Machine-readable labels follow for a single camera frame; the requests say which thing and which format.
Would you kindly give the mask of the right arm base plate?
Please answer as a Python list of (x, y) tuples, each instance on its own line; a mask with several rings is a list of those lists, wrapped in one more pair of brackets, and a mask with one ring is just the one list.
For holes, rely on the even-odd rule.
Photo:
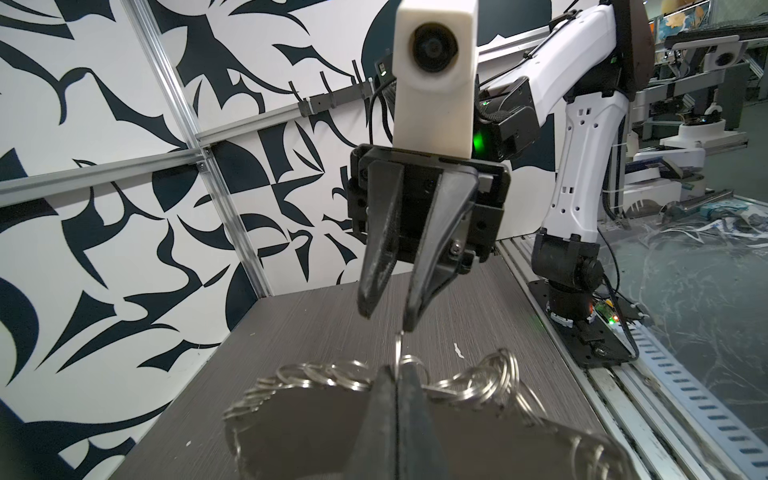
[(528, 287), (578, 367), (608, 368), (636, 358), (595, 309), (594, 298), (587, 292), (547, 280), (529, 282)]

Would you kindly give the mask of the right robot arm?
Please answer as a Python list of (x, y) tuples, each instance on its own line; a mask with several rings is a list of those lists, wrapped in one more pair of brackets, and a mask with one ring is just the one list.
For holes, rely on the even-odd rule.
[(550, 23), (540, 45), (504, 72), (478, 76), (478, 4), (404, 1), (396, 11), (393, 140), (350, 156), (348, 213), (365, 245), (357, 307), (370, 317), (398, 262), (412, 265), (402, 328), (497, 240), (510, 186), (506, 163), (538, 137), (559, 101), (566, 134), (533, 271), (549, 311), (588, 322), (604, 270), (597, 215), (618, 128), (653, 68), (638, 1), (602, 1)]

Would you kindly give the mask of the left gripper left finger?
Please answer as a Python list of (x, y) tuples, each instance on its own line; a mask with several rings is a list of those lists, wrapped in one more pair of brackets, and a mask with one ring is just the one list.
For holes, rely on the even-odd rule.
[(397, 385), (390, 366), (381, 367), (345, 465), (344, 479), (397, 478)]

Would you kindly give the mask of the metal key organizer plate with rings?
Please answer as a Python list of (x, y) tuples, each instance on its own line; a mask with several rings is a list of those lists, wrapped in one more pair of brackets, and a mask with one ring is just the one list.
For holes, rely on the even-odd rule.
[(223, 422), (243, 479), (637, 477), (614, 439), (550, 420), (505, 348), (436, 381), (405, 354), (287, 364)]

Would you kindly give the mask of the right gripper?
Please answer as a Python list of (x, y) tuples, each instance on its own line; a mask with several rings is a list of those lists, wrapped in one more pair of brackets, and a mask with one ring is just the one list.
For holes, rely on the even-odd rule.
[(464, 249), (481, 263), (491, 255), (510, 174), (500, 163), (369, 144), (352, 151), (350, 173), (348, 215), (366, 245), (358, 311), (370, 318), (397, 261), (415, 260), (402, 321), (413, 332), (458, 275)]

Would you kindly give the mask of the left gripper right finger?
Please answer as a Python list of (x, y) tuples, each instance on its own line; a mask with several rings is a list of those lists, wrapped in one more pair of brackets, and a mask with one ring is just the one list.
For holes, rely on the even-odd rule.
[(399, 367), (396, 385), (397, 479), (450, 479), (428, 398), (413, 364)]

